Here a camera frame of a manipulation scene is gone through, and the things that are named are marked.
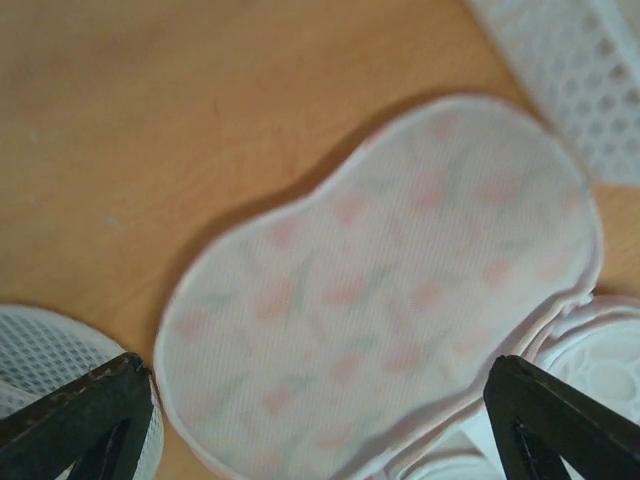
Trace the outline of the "floral mesh laundry bag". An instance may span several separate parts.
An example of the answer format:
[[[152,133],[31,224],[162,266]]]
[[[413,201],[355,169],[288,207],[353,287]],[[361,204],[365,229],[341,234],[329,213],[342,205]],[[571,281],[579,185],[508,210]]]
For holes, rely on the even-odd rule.
[[[573,151],[446,97],[199,255],[154,347],[162,406],[225,479],[499,479],[498,356],[639,418],[639,303],[595,294],[602,260]]]

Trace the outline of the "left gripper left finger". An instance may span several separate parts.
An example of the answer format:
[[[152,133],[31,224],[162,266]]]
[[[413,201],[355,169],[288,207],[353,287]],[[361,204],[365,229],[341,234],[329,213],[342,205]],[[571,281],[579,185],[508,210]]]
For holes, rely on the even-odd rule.
[[[1,421],[1,477],[132,479],[152,412],[150,370],[125,352]]]

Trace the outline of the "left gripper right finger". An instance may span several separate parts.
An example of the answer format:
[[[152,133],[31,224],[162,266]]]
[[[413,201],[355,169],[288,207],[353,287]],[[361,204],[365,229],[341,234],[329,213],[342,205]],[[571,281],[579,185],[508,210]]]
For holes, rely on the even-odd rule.
[[[639,426],[515,355],[493,363],[483,399],[509,480],[637,479]]]

